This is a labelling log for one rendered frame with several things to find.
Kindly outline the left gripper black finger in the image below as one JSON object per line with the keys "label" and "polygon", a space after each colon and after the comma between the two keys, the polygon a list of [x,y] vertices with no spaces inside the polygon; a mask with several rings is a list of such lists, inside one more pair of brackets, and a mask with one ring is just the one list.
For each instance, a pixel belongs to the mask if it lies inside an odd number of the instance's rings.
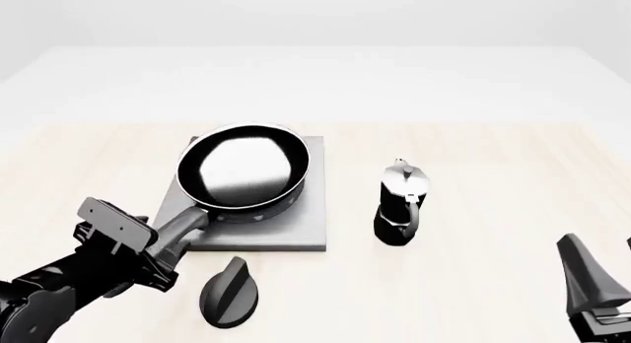
{"label": "left gripper black finger", "polygon": [[149,239],[143,249],[143,269],[163,274],[173,273],[189,246],[190,241],[186,239],[167,245],[159,245],[159,239]]}

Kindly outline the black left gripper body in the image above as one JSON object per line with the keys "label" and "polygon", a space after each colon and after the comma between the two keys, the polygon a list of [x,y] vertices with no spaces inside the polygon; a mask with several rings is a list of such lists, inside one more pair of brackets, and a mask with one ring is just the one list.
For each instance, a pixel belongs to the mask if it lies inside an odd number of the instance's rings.
{"label": "black left gripper body", "polygon": [[136,252],[96,230],[93,225],[77,224],[73,233],[80,242],[75,253],[80,256],[81,285],[94,298],[119,290],[120,286],[146,286],[167,292],[178,277],[160,265],[146,250]]}

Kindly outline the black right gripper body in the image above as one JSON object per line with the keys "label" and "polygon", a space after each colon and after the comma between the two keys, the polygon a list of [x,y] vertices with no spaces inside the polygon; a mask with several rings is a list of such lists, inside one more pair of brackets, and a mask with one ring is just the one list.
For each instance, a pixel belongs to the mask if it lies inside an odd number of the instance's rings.
{"label": "black right gripper body", "polygon": [[631,343],[631,312],[619,307],[577,309],[567,305],[569,322],[581,343]]}

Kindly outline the black frying pan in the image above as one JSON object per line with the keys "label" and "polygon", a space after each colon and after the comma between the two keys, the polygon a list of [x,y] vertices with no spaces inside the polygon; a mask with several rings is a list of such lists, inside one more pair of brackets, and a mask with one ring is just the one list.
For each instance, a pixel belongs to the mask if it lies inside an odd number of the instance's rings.
{"label": "black frying pan", "polygon": [[158,228],[147,253],[157,258],[189,233],[231,219],[272,217],[298,197],[311,160],[305,139],[284,126],[241,123],[198,136],[175,169],[175,182],[191,205]]}

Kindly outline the round black stove knob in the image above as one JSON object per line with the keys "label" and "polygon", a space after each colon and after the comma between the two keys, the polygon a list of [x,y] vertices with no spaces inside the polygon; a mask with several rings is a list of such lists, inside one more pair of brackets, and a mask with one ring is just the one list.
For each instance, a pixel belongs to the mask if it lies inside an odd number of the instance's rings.
{"label": "round black stove knob", "polygon": [[259,292],[247,262],[234,256],[223,271],[205,283],[199,297],[204,320],[213,327],[230,329],[245,323],[255,312]]}

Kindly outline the flat grey stove plate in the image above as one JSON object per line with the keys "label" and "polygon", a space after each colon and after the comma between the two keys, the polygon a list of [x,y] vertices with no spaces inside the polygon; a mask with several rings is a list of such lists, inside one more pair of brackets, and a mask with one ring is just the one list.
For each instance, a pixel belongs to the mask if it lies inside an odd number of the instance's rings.
{"label": "flat grey stove plate", "polygon": [[[231,219],[185,236],[188,250],[324,251],[326,250],[324,149],[320,137],[304,138],[311,153],[304,188],[290,205],[257,222]],[[154,221],[156,230],[191,205],[175,179]]]}

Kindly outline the small flat plate on stalk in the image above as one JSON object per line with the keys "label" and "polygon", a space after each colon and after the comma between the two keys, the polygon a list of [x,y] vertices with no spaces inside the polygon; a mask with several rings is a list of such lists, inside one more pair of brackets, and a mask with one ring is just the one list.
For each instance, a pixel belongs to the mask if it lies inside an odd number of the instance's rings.
{"label": "small flat plate on stalk", "polygon": [[111,253],[115,254],[124,245],[135,253],[143,252],[158,239],[155,230],[126,212],[104,200],[87,197],[79,207],[77,215],[90,225],[86,239],[95,234],[114,241]]}

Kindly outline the black and silver moka pot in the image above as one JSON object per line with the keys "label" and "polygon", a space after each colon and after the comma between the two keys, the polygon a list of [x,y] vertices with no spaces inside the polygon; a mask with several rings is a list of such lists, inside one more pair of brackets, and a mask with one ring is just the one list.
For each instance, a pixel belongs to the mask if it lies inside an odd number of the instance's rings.
{"label": "black and silver moka pot", "polygon": [[374,218],[374,235],[384,244],[405,246],[419,228],[420,209],[430,190],[430,179],[404,159],[385,168],[380,203]]}

